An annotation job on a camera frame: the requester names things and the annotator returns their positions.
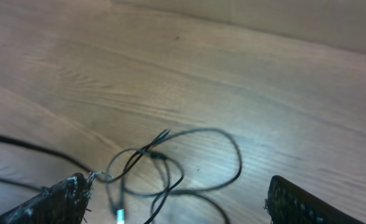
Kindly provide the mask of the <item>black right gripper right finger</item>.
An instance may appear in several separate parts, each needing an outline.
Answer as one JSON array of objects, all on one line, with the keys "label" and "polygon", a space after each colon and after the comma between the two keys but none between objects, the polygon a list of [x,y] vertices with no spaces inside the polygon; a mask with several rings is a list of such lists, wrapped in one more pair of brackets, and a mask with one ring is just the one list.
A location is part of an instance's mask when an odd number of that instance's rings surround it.
[{"label": "black right gripper right finger", "polygon": [[280,175],[271,178],[265,209],[273,224],[362,224]]}]

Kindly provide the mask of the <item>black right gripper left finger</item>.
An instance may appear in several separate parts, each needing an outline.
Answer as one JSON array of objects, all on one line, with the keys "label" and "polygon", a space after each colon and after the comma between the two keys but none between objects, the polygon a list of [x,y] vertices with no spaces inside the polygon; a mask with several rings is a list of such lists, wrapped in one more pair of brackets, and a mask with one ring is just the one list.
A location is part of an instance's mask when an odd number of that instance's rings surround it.
[{"label": "black right gripper left finger", "polygon": [[92,177],[76,173],[0,215],[0,224],[81,224],[92,183]]}]

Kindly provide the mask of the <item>brown cardboard back panel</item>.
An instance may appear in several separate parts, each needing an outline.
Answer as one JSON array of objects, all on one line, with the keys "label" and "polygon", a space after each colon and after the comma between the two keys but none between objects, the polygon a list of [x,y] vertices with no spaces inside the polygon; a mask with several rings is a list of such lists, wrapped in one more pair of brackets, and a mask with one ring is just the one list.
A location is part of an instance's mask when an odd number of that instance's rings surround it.
[{"label": "brown cardboard back panel", "polygon": [[366,55],[366,1],[120,0],[114,4]]}]

